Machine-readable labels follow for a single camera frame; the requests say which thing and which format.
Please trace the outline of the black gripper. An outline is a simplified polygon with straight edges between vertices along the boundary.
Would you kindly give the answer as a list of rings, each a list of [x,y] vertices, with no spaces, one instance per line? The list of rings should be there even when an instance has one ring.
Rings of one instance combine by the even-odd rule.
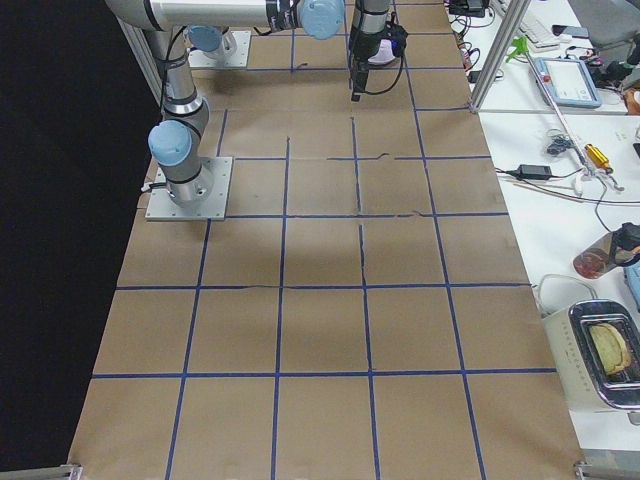
[[[390,41],[392,54],[400,59],[396,77],[385,91],[393,90],[402,75],[408,32],[397,23],[396,14],[389,13],[390,5],[389,0],[355,2],[348,45],[352,102],[359,102],[356,91],[367,90],[369,59],[378,52],[383,40]]]

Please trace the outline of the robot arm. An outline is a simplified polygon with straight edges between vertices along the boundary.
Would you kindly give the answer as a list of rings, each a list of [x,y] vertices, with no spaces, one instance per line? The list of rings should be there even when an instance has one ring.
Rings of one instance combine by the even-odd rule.
[[[251,26],[262,36],[303,29],[326,40],[341,28],[342,1],[110,1],[111,12],[142,30],[161,80],[161,122],[148,144],[165,176],[169,200],[201,206],[212,197],[215,175],[198,154],[209,105],[197,90],[187,47],[217,51],[228,27]]]
[[[237,51],[237,42],[228,27],[190,25],[187,37],[193,48],[213,60],[225,60]]]

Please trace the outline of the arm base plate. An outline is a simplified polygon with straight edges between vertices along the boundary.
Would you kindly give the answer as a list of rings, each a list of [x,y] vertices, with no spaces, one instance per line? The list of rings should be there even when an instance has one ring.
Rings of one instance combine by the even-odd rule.
[[[158,188],[150,191],[145,218],[149,221],[223,221],[226,217],[233,157],[200,157],[199,175],[189,183],[168,182],[160,167]]]
[[[245,69],[248,64],[251,33],[190,26],[189,64],[194,70]]]

